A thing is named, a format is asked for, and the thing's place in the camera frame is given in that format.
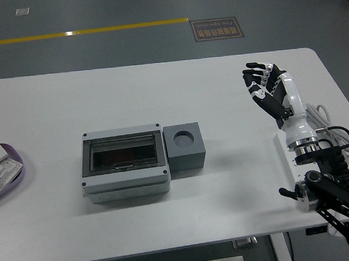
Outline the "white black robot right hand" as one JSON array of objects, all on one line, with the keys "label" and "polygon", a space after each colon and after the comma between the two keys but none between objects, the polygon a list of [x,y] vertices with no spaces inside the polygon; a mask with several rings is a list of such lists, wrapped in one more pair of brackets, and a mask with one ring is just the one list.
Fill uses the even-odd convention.
[{"label": "white black robot right hand", "polygon": [[290,151],[317,149],[318,136],[308,124],[306,108],[292,75],[274,63],[248,62],[243,79],[253,101],[285,132]]}]

